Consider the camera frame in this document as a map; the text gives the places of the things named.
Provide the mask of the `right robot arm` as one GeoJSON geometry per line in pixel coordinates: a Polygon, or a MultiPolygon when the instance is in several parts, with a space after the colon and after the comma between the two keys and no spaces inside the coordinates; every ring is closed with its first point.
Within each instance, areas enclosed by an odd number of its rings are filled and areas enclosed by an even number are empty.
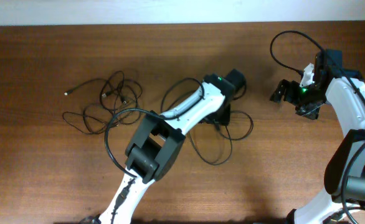
{"type": "Polygon", "coordinates": [[[301,82],[282,80],[271,101],[286,101],[296,114],[316,120],[331,105],[344,139],[326,166],[324,187],[308,204],[292,210],[287,223],[339,223],[365,211],[365,83],[357,70],[342,68],[342,53],[326,49],[301,71],[301,82]]]}

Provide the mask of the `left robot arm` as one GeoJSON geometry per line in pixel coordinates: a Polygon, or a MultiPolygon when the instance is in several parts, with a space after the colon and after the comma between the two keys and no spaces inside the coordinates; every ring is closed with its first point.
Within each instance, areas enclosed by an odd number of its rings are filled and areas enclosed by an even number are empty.
{"type": "Polygon", "coordinates": [[[206,75],[199,88],[173,109],[157,114],[143,110],[144,118],[125,154],[126,166],[117,168],[124,176],[108,208],[82,223],[131,223],[133,213],[147,189],[161,180],[173,166],[186,134],[199,123],[227,126],[230,104],[237,92],[246,89],[244,75],[236,69],[225,77],[206,75]]]}

